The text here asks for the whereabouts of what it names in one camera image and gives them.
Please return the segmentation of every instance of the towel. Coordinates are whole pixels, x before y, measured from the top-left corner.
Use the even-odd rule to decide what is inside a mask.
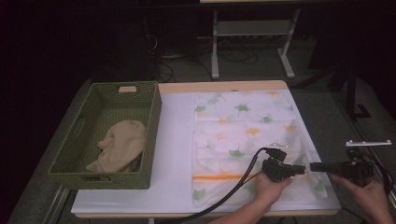
[[[279,144],[287,164],[308,166],[311,155],[297,120],[296,108],[285,91],[198,92],[192,158],[192,198],[196,205],[216,203],[245,173],[261,147]],[[249,178],[267,159],[261,153]],[[254,197],[254,181],[238,190],[225,205],[242,205]],[[319,175],[308,172],[294,177],[281,202],[306,202],[327,198]]]
[[[98,143],[102,153],[97,161],[86,167],[87,170],[95,173],[132,172],[144,148],[146,129],[138,120],[124,120],[112,126]]]

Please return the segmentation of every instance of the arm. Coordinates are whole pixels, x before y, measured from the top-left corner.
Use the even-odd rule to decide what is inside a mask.
[[[256,223],[265,213],[270,211],[271,205],[279,199],[282,190],[290,183],[291,179],[273,183],[264,173],[259,173],[255,180],[256,194],[254,199],[230,215],[214,220],[211,224]]]
[[[332,175],[332,178],[353,194],[353,199],[363,210],[369,223],[393,224],[388,208],[388,198],[382,184],[375,179],[370,179],[369,184],[361,188],[341,176]]]

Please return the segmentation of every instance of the wicker basket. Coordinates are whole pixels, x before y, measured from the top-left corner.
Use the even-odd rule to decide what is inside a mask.
[[[49,176],[69,189],[148,189],[161,108],[157,82],[92,84]],[[147,126],[138,168],[131,173],[89,172],[86,166],[102,152],[97,143],[111,126],[125,119]]]

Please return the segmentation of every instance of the black cable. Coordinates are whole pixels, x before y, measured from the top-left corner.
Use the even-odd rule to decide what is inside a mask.
[[[243,64],[254,64],[257,63],[257,61],[259,60],[259,54],[264,51],[268,46],[270,46],[271,44],[273,44],[274,42],[276,42],[278,39],[280,39],[280,37],[275,37],[273,38],[269,43],[267,43],[265,46],[263,46],[259,51],[254,52],[253,50],[250,51],[251,54],[246,52],[247,47],[244,45],[244,43],[241,43],[241,46],[243,47],[243,49],[240,49],[238,51],[243,52],[247,55],[246,58],[240,59],[234,55],[232,55],[231,53],[226,55],[223,51],[219,50],[218,51],[218,55],[221,57],[221,59],[223,59],[224,61],[227,62],[231,62],[231,63],[243,63]],[[253,62],[248,63],[247,61],[254,58],[255,60]]]
[[[176,78],[174,77],[174,71],[173,71],[172,67],[169,66],[169,65],[167,65],[167,64],[165,64],[165,63],[160,63],[160,65],[162,65],[162,66],[168,68],[169,71],[170,71],[170,73],[161,72],[161,73],[159,74],[159,77],[160,77],[161,81],[162,81],[163,83],[167,83],[168,81],[170,81],[171,79],[173,79],[173,80],[176,82]],[[169,78],[166,79],[166,80],[163,80],[163,77],[161,76],[161,74],[168,75]]]
[[[249,178],[247,181],[244,182],[244,184],[246,184],[249,180],[253,179],[254,177],[256,177],[256,175],[258,175],[259,173],[261,173],[261,171],[259,171],[257,174],[255,174],[254,176],[252,176],[251,178]]]
[[[190,57],[188,55],[183,55],[183,56],[180,56],[179,58],[166,59],[166,60],[169,60],[170,62],[189,61],[189,62],[197,63],[197,64],[199,64],[200,66],[202,66],[205,69],[206,73],[210,77],[210,80],[213,81],[212,74],[209,72],[209,70],[206,68],[206,66],[204,66],[201,62],[199,62],[195,58],[192,58],[192,57]]]
[[[222,205],[223,203],[225,203],[228,199],[231,198],[231,196],[233,196],[237,190],[239,190],[244,184],[245,184],[245,180],[247,179],[248,175],[250,174],[250,171],[253,169],[254,164],[256,163],[256,160],[258,159],[259,153],[262,152],[263,150],[265,150],[265,147],[260,148],[256,154],[254,154],[250,165],[248,166],[245,174],[242,176],[242,178],[239,180],[239,182],[235,185],[235,187],[233,187],[233,189],[230,190],[230,192],[227,193],[227,195],[225,195],[222,199],[220,199],[218,202],[216,202],[215,204],[211,205],[210,207],[206,208],[204,211],[201,211],[199,213],[193,214],[191,216],[188,217],[180,217],[180,218],[174,218],[171,220],[165,220],[163,222],[160,223],[180,223],[183,221],[187,221],[187,220],[191,220],[191,219],[195,219],[201,216],[204,216],[208,213],[210,213],[211,211],[215,210],[216,208],[218,208],[220,205]]]

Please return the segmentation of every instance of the beige cloth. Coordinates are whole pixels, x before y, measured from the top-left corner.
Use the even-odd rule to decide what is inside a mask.
[[[138,120],[124,120],[112,126],[98,143],[103,151],[97,161],[86,168],[92,172],[131,172],[143,151],[146,126]]]

